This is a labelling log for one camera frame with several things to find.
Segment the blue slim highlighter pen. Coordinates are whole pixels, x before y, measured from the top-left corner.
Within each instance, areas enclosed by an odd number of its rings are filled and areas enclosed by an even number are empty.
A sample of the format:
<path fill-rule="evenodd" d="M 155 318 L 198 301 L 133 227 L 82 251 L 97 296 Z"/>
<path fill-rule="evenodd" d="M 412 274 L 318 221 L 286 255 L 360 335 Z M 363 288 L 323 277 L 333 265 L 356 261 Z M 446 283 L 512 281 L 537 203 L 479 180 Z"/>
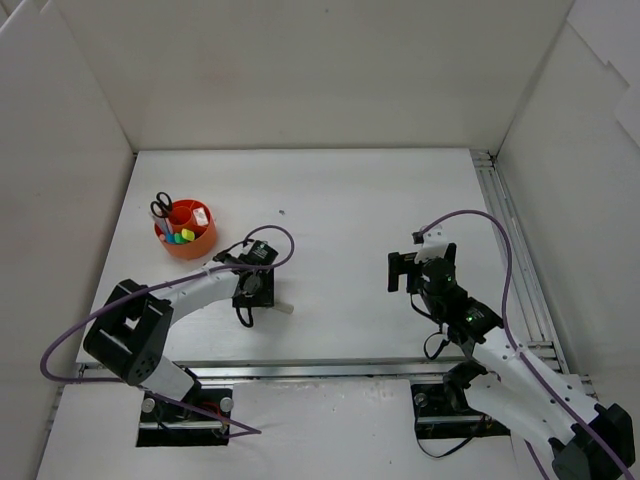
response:
<path fill-rule="evenodd" d="M 164 231 L 165 231 L 167 234 L 169 234 L 169 235 L 172 235 L 172 234 L 173 234 L 173 231 L 172 231 L 172 229 L 171 229 L 171 225 L 170 225 L 170 223 L 169 223 L 166 219 L 162 218 L 162 219 L 160 220 L 160 223 L 161 223 L 161 225 L 162 225 L 162 228 L 164 229 Z"/>

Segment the long beige eraser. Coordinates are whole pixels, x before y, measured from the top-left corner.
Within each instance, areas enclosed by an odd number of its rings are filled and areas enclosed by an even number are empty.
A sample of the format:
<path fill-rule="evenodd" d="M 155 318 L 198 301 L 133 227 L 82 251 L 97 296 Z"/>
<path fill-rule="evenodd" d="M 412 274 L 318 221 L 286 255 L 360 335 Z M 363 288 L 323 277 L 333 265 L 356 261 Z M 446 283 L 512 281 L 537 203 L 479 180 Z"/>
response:
<path fill-rule="evenodd" d="M 294 311 L 294 307 L 291 304 L 283 302 L 275 303 L 274 309 L 287 315 L 291 315 Z"/>

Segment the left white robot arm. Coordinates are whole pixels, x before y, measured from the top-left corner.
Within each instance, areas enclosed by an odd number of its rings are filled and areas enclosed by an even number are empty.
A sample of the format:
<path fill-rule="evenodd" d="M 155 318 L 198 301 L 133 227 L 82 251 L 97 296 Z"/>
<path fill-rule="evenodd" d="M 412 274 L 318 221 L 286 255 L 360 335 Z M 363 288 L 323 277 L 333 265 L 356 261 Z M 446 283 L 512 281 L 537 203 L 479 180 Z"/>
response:
<path fill-rule="evenodd" d="M 406 363 L 420 329 L 406 295 L 387 290 L 387 256 L 303 241 L 266 272 L 271 300 L 240 300 L 241 272 L 210 262 L 190 281 L 145 292 L 131 280 L 86 328 L 78 358 L 133 386 L 195 369 L 313 369 Z"/>

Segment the aluminium front rail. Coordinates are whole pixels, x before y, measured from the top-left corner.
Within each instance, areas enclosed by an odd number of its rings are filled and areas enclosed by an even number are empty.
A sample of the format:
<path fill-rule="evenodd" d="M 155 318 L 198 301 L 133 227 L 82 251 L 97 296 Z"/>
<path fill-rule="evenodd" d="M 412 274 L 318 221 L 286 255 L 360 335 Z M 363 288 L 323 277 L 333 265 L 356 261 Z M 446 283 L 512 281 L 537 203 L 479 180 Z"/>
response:
<path fill-rule="evenodd" d="M 243 380 L 302 380 L 349 377 L 440 376 L 463 362 L 460 354 L 444 355 L 434 361 L 425 357 L 182 362 L 203 384 L 234 383 Z"/>

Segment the white eraser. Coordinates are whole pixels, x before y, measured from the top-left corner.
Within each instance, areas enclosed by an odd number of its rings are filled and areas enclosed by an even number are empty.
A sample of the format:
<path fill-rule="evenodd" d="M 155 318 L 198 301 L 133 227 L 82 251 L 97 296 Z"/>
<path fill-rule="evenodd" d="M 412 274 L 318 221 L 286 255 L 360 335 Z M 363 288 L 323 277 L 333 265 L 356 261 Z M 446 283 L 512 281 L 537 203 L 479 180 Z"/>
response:
<path fill-rule="evenodd" d="M 209 224 L 208 215 L 203 207 L 194 209 L 192 215 L 196 225 L 204 227 Z"/>

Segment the yellow capped black marker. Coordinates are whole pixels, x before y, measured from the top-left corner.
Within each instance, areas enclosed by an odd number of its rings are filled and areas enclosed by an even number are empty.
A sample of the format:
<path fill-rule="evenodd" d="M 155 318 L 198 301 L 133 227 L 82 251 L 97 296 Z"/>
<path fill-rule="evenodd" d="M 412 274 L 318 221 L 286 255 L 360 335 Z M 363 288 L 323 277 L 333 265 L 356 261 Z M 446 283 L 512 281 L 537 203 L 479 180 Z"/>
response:
<path fill-rule="evenodd" d="M 187 228 L 183 228 L 181 230 L 181 235 L 187 242 L 192 242 L 196 239 L 196 234 L 192 230 L 189 230 Z"/>

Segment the black handled scissors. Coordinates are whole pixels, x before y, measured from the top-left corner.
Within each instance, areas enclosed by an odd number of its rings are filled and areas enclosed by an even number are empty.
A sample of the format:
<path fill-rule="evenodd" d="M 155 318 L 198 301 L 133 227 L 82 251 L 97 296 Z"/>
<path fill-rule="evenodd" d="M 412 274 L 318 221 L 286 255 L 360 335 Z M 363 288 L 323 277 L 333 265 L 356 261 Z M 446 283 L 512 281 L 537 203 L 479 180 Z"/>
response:
<path fill-rule="evenodd" d="M 173 201 L 166 192 L 158 192 L 150 203 L 151 213 L 161 219 L 168 219 L 173 211 Z"/>

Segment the aluminium side rail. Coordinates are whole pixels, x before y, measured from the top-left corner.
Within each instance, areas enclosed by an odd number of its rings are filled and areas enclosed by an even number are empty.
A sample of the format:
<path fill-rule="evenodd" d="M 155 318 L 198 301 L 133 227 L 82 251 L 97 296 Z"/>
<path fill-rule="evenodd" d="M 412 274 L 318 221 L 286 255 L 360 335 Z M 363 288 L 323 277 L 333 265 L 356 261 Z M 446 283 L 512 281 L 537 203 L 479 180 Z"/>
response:
<path fill-rule="evenodd" d="M 515 319 L 519 338 L 528 340 L 551 368 L 568 374 L 566 356 L 549 311 L 542 287 L 529 253 L 524 234 L 506 181 L 487 151 L 471 150 L 471 159 L 484 197 L 486 209 L 503 226 L 512 249 L 512 277 L 509 316 Z"/>

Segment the orange round pen holder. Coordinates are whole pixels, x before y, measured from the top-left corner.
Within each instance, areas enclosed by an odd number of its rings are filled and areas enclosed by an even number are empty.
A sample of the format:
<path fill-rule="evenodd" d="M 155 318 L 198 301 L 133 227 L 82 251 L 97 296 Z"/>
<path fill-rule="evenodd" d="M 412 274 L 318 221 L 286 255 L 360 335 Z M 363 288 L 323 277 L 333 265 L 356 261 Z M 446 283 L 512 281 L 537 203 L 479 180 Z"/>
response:
<path fill-rule="evenodd" d="M 166 252 L 180 260 L 206 256 L 217 242 L 213 214 L 203 202 L 179 199 L 173 202 L 168 219 L 153 215 L 154 233 Z"/>

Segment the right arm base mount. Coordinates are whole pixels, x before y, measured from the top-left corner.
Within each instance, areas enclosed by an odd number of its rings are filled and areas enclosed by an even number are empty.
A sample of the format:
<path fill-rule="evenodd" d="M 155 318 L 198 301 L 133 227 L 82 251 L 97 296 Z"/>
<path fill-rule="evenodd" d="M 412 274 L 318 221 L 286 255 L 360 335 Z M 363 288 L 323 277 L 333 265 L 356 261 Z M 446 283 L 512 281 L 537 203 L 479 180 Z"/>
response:
<path fill-rule="evenodd" d="M 487 373 L 473 361 L 462 362 L 446 372 L 439 383 L 411 385 L 414 433 L 420 450 L 429 458 L 447 458 L 473 440 L 509 436 L 509 429 L 492 416 L 474 410 L 465 397 L 470 382 Z M 427 441 L 460 439 L 453 447 L 436 453 Z"/>

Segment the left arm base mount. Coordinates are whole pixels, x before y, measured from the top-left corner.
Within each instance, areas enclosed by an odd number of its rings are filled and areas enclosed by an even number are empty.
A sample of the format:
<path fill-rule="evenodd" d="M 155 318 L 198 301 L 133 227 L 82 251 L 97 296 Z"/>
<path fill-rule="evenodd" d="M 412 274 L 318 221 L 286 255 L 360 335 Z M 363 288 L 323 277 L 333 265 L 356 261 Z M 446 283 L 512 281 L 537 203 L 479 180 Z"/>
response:
<path fill-rule="evenodd" d="M 196 406 L 230 418 L 234 407 L 231 388 L 207 388 L 200 392 Z M 146 393 L 141 404 L 138 448 L 226 446 L 230 426 L 201 413 L 153 398 Z"/>

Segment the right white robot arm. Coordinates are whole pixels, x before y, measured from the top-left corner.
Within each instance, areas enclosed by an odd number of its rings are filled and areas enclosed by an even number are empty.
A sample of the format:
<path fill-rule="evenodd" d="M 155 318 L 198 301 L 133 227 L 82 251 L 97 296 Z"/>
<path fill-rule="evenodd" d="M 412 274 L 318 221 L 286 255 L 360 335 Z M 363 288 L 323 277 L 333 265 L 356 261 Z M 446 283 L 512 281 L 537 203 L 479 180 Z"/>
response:
<path fill-rule="evenodd" d="M 456 281 L 456 246 L 388 257 L 388 288 L 401 275 L 426 316 L 464 361 L 444 376 L 442 398 L 455 411 L 485 414 L 522 438 L 559 479 L 629 479 L 636 461 L 631 416 L 569 383 L 508 332 L 503 317 Z"/>

